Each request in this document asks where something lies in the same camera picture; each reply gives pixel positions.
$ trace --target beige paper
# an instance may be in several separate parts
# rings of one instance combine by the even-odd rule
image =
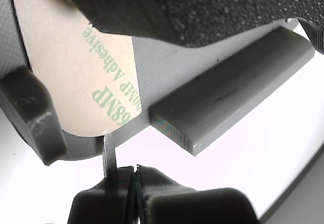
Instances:
[[[62,128],[110,133],[141,113],[132,38],[104,34],[65,0],[14,0],[27,54]]]

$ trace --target black textured surface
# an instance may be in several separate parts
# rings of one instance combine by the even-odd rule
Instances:
[[[0,78],[20,66],[29,67],[12,0],[0,0]]]
[[[324,0],[72,0],[100,31],[206,46],[274,20],[313,24],[323,43]]]
[[[152,197],[147,205],[147,219],[149,224],[259,223],[249,200],[233,189]]]
[[[165,193],[189,193],[196,190],[178,184],[168,176],[153,167],[138,166],[137,173],[137,198],[141,223],[146,224],[147,201],[150,197]]]
[[[133,174],[133,167],[119,168],[116,176],[108,176],[93,188],[77,194],[72,203],[68,224],[128,223],[126,218],[129,217]]]
[[[66,155],[65,138],[51,96],[27,67],[0,79],[0,106],[44,164],[50,165]]]
[[[278,28],[153,105],[151,125],[196,156],[277,90],[314,52],[305,38]]]

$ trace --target gray plastic part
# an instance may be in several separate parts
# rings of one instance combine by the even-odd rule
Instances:
[[[12,0],[0,0],[0,77],[22,65],[29,66],[15,16]],[[217,59],[224,60],[279,26],[292,29],[297,23],[279,20],[200,49],[133,37],[143,112],[113,133],[114,144],[119,146],[148,127],[149,106],[216,65]],[[103,137],[87,138],[63,133],[68,154],[62,159],[81,160],[102,153]]]
[[[151,124],[196,156],[294,75],[314,52],[306,39],[278,28],[155,104]]]

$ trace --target black foam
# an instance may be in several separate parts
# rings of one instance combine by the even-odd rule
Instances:
[[[324,0],[72,0],[102,32],[202,47],[238,33],[297,17],[321,53]]]

